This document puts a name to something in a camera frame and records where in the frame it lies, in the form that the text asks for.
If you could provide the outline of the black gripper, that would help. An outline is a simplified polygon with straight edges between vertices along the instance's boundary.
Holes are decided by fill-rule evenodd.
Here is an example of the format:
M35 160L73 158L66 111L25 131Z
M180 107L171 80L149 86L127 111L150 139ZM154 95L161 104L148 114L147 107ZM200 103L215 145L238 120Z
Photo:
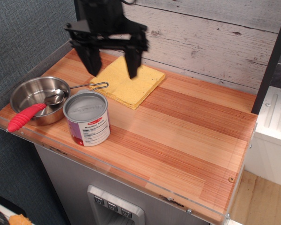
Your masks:
M69 32L73 46L87 71L97 76L102 66L99 49L125 51L130 79L137 75L141 66L142 51L148 50L145 25L124 16L123 0L83 0L85 20L68 22L64 29ZM76 42L78 32L93 37L92 45L82 46Z

